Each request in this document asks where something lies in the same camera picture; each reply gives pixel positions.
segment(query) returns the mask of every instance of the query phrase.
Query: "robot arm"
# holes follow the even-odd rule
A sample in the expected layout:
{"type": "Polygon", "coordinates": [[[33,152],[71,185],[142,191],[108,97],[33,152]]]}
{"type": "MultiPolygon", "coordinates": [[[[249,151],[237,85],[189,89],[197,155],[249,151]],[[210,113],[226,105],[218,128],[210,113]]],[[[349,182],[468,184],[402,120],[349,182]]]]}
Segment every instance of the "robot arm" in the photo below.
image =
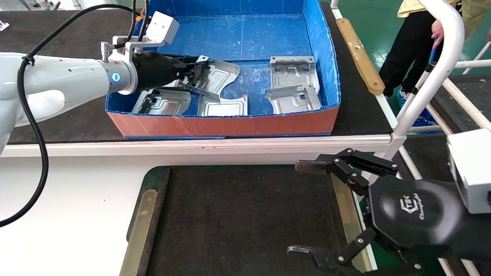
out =
{"type": "MultiPolygon", "coordinates": [[[[461,146],[463,144],[477,144],[480,140],[489,148],[489,138],[491,134],[487,129],[449,136],[451,160],[457,158],[454,163],[461,163],[462,160],[458,158],[464,151],[461,146]]],[[[473,189],[468,185],[470,178],[456,179],[457,184],[433,180],[402,180],[395,177],[397,167],[391,161],[352,149],[335,155],[320,155],[314,161],[297,161],[298,172],[332,173],[355,193],[365,196],[367,208],[363,216],[367,230],[340,252],[291,246],[288,247],[288,253],[307,254],[318,268],[344,276],[418,275],[423,270],[414,261],[416,256],[491,261],[491,213],[470,213],[478,200],[475,198],[473,202],[469,202],[462,197],[462,194],[473,189]],[[379,175],[380,178],[369,185],[353,168],[379,175]],[[364,274],[346,267],[372,241],[408,260],[407,263],[389,270],[364,274]]],[[[468,166],[455,167],[457,173],[454,176],[469,175],[467,168],[468,166]]],[[[481,183],[480,187],[483,198],[491,191],[490,182],[485,183],[486,185],[481,183]]]]}
{"type": "MultiPolygon", "coordinates": [[[[208,61],[197,56],[163,55],[144,47],[171,44],[179,28],[173,18],[159,12],[152,17],[143,41],[132,38],[124,48],[112,50],[102,43],[102,60],[34,57],[25,70],[24,86],[36,121],[42,121],[108,93],[131,94],[162,87],[174,80],[198,78],[208,61]]],[[[115,36],[114,44],[126,39],[115,36]]],[[[15,126],[28,124],[17,91],[17,69],[24,54],[0,53],[0,154],[15,126]]]]}

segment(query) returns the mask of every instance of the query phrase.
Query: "person's hand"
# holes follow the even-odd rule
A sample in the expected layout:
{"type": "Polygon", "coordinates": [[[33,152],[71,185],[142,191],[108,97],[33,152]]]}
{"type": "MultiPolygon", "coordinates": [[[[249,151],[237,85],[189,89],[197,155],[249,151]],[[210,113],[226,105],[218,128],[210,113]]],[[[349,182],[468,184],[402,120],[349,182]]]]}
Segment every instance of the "person's hand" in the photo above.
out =
{"type": "Polygon", "coordinates": [[[441,23],[439,20],[435,20],[433,24],[431,25],[431,38],[435,39],[436,41],[433,44],[433,49],[438,47],[440,42],[443,40],[443,27],[441,26],[441,23]]]}

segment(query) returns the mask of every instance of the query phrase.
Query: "sheet metal part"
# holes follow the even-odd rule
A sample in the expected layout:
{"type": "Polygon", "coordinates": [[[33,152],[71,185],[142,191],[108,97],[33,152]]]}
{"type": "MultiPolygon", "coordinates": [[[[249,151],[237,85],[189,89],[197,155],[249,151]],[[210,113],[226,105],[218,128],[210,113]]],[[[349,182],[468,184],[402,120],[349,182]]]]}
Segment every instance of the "sheet metal part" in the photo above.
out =
{"type": "Polygon", "coordinates": [[[182,115],[189,108],[191,94],[188,91],[153,89],[143,91],[139,96],[133,113],[182,115]]]}
{"type": "Polygon", "coordinates": [[[312,85],[319,94],[319,78],[313,56],[272,56],[271,89],[312,85]]]}
{"type": "MultiPolygon", "coordinates": [[[[209,57],[201,55],[198,61],[209,59],[209,57]]],[[[184,79],[181,83],[191,92],[220,101],[222,90],[235,81],[240,74],[240,71],[240,67],[236,64],[210,59],[209,68],[206,69],[199,78],[192,82],[184,79]]]]}
{"type": "Polygon", "coordinates": [[[268,89],[265,97],[273,105],[275,114],[312,111],[321,108],[321,101],[312,85],[268,89]]]}
{"type": "Polygon", "coordinates": [[[247,116],[247,95],[242,98],[216,101],[204,95],[199,98],[199,116],[247,116]]]}

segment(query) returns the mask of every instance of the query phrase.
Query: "storage box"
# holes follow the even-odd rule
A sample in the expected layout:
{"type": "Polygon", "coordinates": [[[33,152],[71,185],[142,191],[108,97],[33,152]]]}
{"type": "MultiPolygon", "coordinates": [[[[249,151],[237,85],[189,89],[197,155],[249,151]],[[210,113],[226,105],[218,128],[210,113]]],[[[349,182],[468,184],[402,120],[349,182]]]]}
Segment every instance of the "storage box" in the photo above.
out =
{"type": "Polygon", "coordinates": [[[139,93],[109,94],[106,111],[126,138],[196,138],[329,135],[341,102],[334,46],[318,0],[151,0],[150,14],[180,23],[160,53],[206,55],[240,66],[221,98],[248,96],[248,116],[199,117],[199,95],[181,116],[131,113],[139,93]],[[320,110],[277,115],[265,98],[271,56],[313,55],[320,110]]]}

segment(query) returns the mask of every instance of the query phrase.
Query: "black mat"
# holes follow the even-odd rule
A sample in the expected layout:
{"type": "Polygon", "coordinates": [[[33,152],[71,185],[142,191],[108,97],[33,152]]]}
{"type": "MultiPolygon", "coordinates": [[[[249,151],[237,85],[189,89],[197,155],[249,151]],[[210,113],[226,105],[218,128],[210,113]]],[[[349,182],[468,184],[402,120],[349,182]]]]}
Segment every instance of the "black mat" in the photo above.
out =
{"type": "Polygon", "coordinates": [[[172,167],[147,276],[318,276],[289,245],[346,239],[330,176],[293,166],[172,167]]]}
{"type": "MultiPolygon", "coordinates": [[[[450,76],[449,79],[484,116],[491,118],[491,105],[489,105],[491,75],[454,75],[450,76]]],[[[431,103],[454,133],[479,128],[445,88],[440,88],[431,103]]]]}
{"type": "MultiPolygon", "coordinates": [[[[390,133],[382,110],[371,95],[337,28],[329,5],[323,3],[337,54],[341,75],[342,101],[333,136],[390,133]]],[[[74,11],[0,12],[11,26],[0,33],[0,51],[29,52],[38,42],[74,14],[74,11]]],[[[113,35],[126,35],[131,14],[122,10],[90,12],[77,19],[39,54],[100,59],[101,41],[113,35]]],[[[46,142],[93,142],[124,140],[104,111],[100,98],[39,124],[46,142]]],[[[14,130],[9,143],[35,143],[30,126],[14,130]]]]}

